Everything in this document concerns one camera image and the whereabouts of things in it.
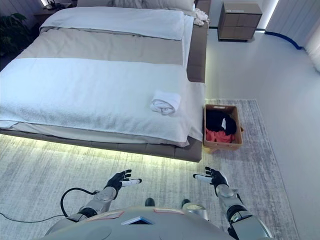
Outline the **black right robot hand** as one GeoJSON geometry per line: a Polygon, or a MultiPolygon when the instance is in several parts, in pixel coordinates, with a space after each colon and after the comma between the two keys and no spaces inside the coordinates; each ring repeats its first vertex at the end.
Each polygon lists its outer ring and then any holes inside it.
{"type": "Polygon", "coordinates": [[[219,185],[226,185],[226,186],[229,185],[227,179],[224,177],[224,175],[220,171],[215,170],[208,166],[206,166],[204,169],[205,169],[205,175],[195,173],[193,174],[193,178],[201,182],[205,182],[205,183],[209,183],[210,185],[213,185],[215,190],[219,185]]]}

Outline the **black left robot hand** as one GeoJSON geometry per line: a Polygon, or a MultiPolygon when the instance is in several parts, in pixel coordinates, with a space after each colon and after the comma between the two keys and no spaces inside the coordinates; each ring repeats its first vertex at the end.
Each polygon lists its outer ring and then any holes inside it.
{"type": "Polygon", "coordinates": [[[121,188],[129,187],[133,185],[138,185],[142,183],[142,179],[136,178],[136,179],[130,179],[131,177],[131,169],[127,169],[121,172],[115,173],[106,183],[107,187],[112,187],[118,192],[121,188]]]}

